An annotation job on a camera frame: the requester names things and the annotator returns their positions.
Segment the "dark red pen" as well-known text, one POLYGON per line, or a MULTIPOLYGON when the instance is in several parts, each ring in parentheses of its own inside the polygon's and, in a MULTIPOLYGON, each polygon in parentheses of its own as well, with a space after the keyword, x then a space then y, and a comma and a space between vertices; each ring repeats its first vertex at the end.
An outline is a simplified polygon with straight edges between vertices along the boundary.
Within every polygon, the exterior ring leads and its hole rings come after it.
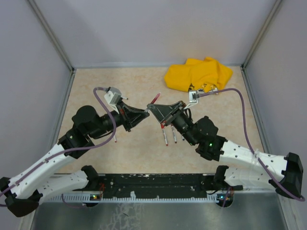
POLYGON ((161 95, 161 93, 158 93, 158 94, 152 99, 152 101, 150 102, 150 104, 155 103, 155 102, 158 100, 158 98, 159 98, 160 95, 161 95))

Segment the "white pen red tip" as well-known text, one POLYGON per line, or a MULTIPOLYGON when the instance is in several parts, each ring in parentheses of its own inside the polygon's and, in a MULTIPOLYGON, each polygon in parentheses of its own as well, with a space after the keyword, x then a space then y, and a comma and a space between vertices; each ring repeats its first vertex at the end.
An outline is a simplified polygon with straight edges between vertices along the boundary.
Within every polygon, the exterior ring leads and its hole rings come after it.
POLYGON ((168 140, 167 140, 167 136, 166 136, 166 132, 165 132, 165 128, 162 129, 162 133, 163 133, 163 137, 164 137, 164 140, 165 140, 165 145, 168 146, 168 140))

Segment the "white pen blue markings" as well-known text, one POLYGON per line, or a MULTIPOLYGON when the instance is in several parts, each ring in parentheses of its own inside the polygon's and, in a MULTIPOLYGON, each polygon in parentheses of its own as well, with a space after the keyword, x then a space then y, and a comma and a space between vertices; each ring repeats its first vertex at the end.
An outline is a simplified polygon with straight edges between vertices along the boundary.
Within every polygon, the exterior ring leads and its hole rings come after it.
POLYGON ((177 144, 177 137, 176 137, 176 132, 175 132, 175 128, 171 125, 171 130, 172 130, 172 135, 174 138, 174 142, 177 144))

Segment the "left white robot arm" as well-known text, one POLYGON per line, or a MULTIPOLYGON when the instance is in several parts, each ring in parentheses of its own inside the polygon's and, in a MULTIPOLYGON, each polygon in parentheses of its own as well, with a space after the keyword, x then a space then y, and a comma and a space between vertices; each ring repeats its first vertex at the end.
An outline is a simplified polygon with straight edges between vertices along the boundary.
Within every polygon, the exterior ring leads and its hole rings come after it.
POLYGON ((91 165, 67 176, 52 178, 52 175, 93 147, 93 139, 105 137, 119 126, 130 132, 148 116, 146 110, 128 106, 122 101, 104 116, 99 116, 90 105, 82 106, 72 117, 72 129, 46 155, 19 175, 1 178, 0 191, 6 197, 6 208, 16 217, 23 217, 53 196, 76 189, 96 189, 100 179, 91 165))

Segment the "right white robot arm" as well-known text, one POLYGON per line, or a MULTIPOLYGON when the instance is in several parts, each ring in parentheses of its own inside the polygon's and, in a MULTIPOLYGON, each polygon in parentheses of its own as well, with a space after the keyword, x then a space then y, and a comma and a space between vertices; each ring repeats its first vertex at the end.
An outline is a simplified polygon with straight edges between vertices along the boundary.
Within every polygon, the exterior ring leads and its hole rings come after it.
POLYGON ((286 156, 251 151, 222 136, 209 117, 197 122, 179 101, 172 105, 150 103, 147 108, 163 126, 172 125, 208 161, 221 163, 214 184, 224 190, 228 186, 262 187, 272 189, 287 198, 303 200, 301 195, 303 166, 295 153, 286 156))

